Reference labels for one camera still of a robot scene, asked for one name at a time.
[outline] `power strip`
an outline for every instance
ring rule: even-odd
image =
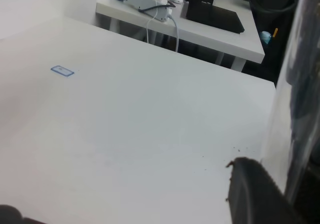
[[[166,5],[167,0],[124,0],[124,3],[127,5],[130,5],[134,7],[135,9],[144,10],[148,9],[154,6],[159,5]],[[154,17],[157,13],[156,9],[148,10],[145,12],[146,14]],[[158,14],[156,15],[155,19],[165,22],[168,20],[168,16],[171,15],[172,8],[170,7],[164,7],[164,8],[158,8]]]

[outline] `transparent plastic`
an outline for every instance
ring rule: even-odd
[[[319,121],[320,0],[299,0],[261,160],[290,202],[310,157],[320,163]]]

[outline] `black cable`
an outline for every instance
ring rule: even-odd
[[[293,11],[295,10],[295,7],[297,6],[297,0],[294,0],[294,2],[283,8],[283,9],[268,9],[261,5],[259,0],[249,0],[252,6],[259,12],[265,13],[265,14],[275,14],[275,13],[284,13],[287,11]]]
[[[144,10],[138,9],[139,12],[143,13],[145,11],[149,11],[149,10],[153,10],[153,9],[157,9],[157,8],[165,8],[165,7],[171,7],[171,8],[175,8],[175,5],[173,5],[171,2],[169,2],[169,5],[157,5],[157,6],[153,6]]]

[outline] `white table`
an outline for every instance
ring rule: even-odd
[[[259,159],[273,83],[70,19],[1,41],[0,62],[1,204],[45,223],[231,223],[225,165]]]
[[[217,65],[221,64],[224,53],[235,56],[231,67],[233,70],[241,71],[246,60],[260,64],[265,53],[249,3],[243,0],[214,0],[213,5],[236,12],[245,31],[236,34],[187,20],[185,16],[188,3],[184,3],[183,5],[177,4],[176,8],[172,10],[172,16],[178,24],[180,39],[219,51]],[[148,15],[139,13],[118,0],[99,0],[96,7],[97,13],[112,18],[110,30],[114,32],[118,31],[117,20],[145,28],[150,19]],[[165,35],[176,36],[175,26],[171,20],[165,23],[153,20],[149,24],[149,29]]]

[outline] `white wall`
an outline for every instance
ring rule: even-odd
[[[57,16],[95,24],[97,0],[0,0],[0,39]]]

